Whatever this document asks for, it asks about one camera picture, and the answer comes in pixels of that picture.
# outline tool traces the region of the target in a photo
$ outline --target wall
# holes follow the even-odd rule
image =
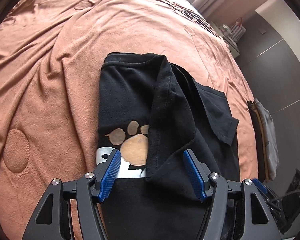
[[[256,9],[288,43],[300,62],[300,20],[283,0],[268,0]]]
[[[285,17],[280,11],[277,14],[277,19]],[[258,13],[243,26],[247,31],[238,42],[240,55],[235,60],[254,97],[274,120],[280,164],[277,177],[268,185],[281,196],[295,169],[300,170],[300,61],[281,34]],[[282,238],[293,237],[299,230],[300,215]]]

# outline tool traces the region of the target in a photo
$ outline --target orange bedspread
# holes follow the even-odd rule
[[[222,39],[170,2],[193,9],[184,0],[21,0],[7,15],[0,26],[0,222],[11,240],[22,238],[52,179],[93,171],[98,82],[110,52],[166,55],[223,91],[240,120],[241,179],[258,176],[247,82]],[[74,230],[80,238],[77,223]]]

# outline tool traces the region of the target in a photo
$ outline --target dark floor tile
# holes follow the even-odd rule
[[[255,98],[274,113],[300,99],[300,62],[283,40],[241,69]]]
[[[240,55],[235,59],[240,68],[282,40],[280,34],[256,12],[243,23],[243,27],[247,31],[238,41]]]
[[[295,169],[300,170],[300,101],[272,115],[275,125],[279,167],[277,177],[268,185],[279,195],[284,195]],[[300,214],[285,238],[295,236],[300,230]]]

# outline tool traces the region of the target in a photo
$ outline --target paw print graphic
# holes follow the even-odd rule
[[[126,134],[121,128],[113,130],[105,136],[109,137],[109,141],[113,145],[121,145],[120,152],[122,158],[134,166],[143,166],[146,164],[147,154],[148,154],[148,125],[140,127],[137,121],[131,121],[127,127],[127,132],[129,135],[133,135],[126,140]]]
[[[114,146],[120,146],[121,165],[117,178],[140,178],[145,177],[148,154],[148,134],[149,126],[140,127],[137,121],[131,121],[127,126],[127,133],[123,129],[117,128],[109,134],[105,134]],[[96,163],[105,162],[113,150],[112,147],[101,147],[97,150]],[[140,166],[140,169],[129,169],[130,165]]]

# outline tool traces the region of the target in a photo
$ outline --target metal screw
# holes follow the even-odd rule
[[[60,179],[54,179],[51,184],[52,185],[58,185],[60,183]]]
[[[244,182],[247,185],[252,185],[252,180],[251,179],[245,179]]]
[[[210,177],[213,179],[218,179],[218,178],[220,178],[220,175],[218,173],[213,172],[210,174]]]
[[[94,176],[94,174],[92,172],[88,172],[85,174],[86,179],[91,179],[91,178],[93,178],[93,176]]]

